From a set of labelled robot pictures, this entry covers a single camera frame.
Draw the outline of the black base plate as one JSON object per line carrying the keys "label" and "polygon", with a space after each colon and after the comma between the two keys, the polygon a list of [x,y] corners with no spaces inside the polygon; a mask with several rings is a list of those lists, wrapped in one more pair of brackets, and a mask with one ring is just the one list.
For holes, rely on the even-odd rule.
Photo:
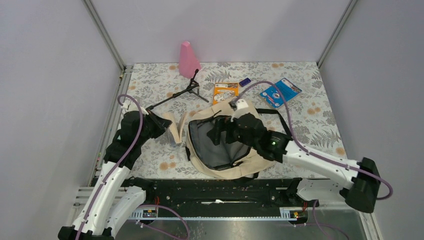
{"label": "black base plate", "polygon": [[248,182],[212,179],[157,179],[129,178],[118,189],[122,194],[130,187],[141,185],[147,193],[145,204],[159,203],[164,209],[145,210],[136,217],[171,219],[175,214],[187,220],[279,218],[280,210],[311,209],[314,203],[345,208],[343,199],[320,198],[304,200],[296,194],[301,183],[293,179],[254,179]]}

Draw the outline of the orange booklet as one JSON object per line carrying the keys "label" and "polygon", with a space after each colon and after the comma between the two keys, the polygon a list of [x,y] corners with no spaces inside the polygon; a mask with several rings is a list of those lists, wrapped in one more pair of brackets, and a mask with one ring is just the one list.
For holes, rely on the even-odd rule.
{"label": "orange booklet", "polygon": [[212,104],[216,105],[226,99],[239,95],[238,83],[219,82],[214,84]]}

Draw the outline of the black compass tool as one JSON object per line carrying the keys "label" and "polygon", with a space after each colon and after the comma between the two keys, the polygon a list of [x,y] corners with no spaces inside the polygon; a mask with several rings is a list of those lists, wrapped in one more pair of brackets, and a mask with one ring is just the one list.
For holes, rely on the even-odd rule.
{"label": "black compass tool", "polygon": [[196,81],[196,76],[197,76],[198,72],[199,72],[199,69],[197,68],[194,71],[194,75],[190,79],[188,86],[184,90],[173,93],[170,97],[166,98],[165,100],[162,100],[162,101],[160,101],[156,104],[149,106],[147,108],[147,110],[153,110],[155,107],[158,107],[158,106],[160,106],[160,105],[162,105],[162,104],[164,104],[164,103],[166,103],[166,102],[168,102],[172,99],[175,99],[175,98],[177,98],[177,97],[179,97],[179,96],[181,96],[185,93],[193,94],[193,95],[197,96],[198,98],[200,98],[201,100],[205,101],[206,103],[209,103],[210,102],[209,100],[207,100],[205,97],[200,95],[200,84]]}

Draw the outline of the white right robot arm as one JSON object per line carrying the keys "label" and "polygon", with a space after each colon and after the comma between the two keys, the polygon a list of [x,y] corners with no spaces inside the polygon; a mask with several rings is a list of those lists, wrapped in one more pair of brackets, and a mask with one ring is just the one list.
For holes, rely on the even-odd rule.
{"label": "white right robot arm", "polygon": [[251,89],[248,86],[237,97],[229,101],[232,114],[219,117],[207,136],[218,145],[222,133],[228,144],[239,142],[254,149],[268,161],[288,163],[309,169],[327,177],[334,185],[341,187],[338,194],[345,203],[360,212],[373,213],[376,201],[391,198],[392,185],[383,179],[376,163],[367,157],[361,161],[335,157],[307,147],[301,143],[292,125],[287,102],[287,120],[282,119],[284,132],[268,130],[263,122],[249,111],[249,104],[242,98]]}

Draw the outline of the blue picture book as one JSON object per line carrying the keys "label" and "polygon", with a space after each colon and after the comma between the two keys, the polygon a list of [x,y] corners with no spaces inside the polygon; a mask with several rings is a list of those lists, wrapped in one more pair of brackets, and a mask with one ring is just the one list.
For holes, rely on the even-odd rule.
{"label": "blue picture book", "polygon": [[176,120],[174,114],[171,112],[163,113],[162,117],[171,121],[171,124],[167,130],[169,133],[170,143],[173,145],[181,144],[183,141],[184,125],[188,117],[188,112],[185,112],[178,121]]}

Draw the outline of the pink cone-shaped object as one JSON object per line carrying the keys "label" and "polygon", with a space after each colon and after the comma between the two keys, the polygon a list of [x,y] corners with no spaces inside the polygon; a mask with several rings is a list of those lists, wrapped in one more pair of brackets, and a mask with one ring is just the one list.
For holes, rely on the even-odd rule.
{"label": "pink cone-shaped object", "polygon": [[187,79],[191,79],[194,76],[195,71],[202,68],[190,42],[188,41],[184,41],[180,46],[178,66],[180,75]]}

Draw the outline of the blue booklet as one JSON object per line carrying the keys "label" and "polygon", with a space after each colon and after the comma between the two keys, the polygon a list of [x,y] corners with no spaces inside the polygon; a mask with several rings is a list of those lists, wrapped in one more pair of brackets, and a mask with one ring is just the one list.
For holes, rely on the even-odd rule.
{"label": "blue booklet", "polygon": [[292,100],[302,92],[299,87],[297,87],[287,78],[282,78],[274,85],[276,87],[269,86],[259,94],[262,100],[264,100],[270,107],[274,109],[278,109],[284,105],[284,101],[281,98],[278,89],[287,102]]}

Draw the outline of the beige canvas backpack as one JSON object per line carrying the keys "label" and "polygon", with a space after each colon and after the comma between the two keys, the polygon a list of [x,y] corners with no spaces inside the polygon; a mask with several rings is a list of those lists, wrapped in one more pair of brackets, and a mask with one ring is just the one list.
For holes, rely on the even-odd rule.
{"label": "beige canvas backpack", "polygon": [[[230,116],[232,110],[228,100],[222,101],[196,113],[188,123],[186,154],[188,160],[201,173],[222,180],[249,181],[259,172],[273,167],[277,161],[262,158],[253,148],[240,142],[225,143],[225,133],[214,145],[207,132],[214,126],[217,117]],[[249,112],[259,118],[268,129],[283,133],[277,110],[255,108],[250,101]]]}

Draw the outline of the small purple box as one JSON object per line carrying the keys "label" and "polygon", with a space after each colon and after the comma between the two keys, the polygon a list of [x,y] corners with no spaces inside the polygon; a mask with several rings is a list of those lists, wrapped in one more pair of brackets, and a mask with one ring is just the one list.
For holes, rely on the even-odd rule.
{"label": "small purple box", "polygon": [[247,77],[239,82],[239,86],[243,88],[251,82],[252,82],[251,79]]}

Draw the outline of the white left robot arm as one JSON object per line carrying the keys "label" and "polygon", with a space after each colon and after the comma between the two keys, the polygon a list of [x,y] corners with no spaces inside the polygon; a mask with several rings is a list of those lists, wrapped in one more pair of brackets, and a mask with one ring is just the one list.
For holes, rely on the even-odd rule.
{"label": "white left robot arm", "polygon": [[106,148],[98,180],[81,213],[70,226],[59,230],[60,240],[114,240],[133,213],[140,206],[148,206],[155,200],[152,183],[136,177],[124,196],[113,204],[117,193],[129,176],[136,160],[141,156],[142,146],[150,139],[162,136],[172,124],[150,110],[141,107],[138,101],[120,94],[118,104],[128,110]]}

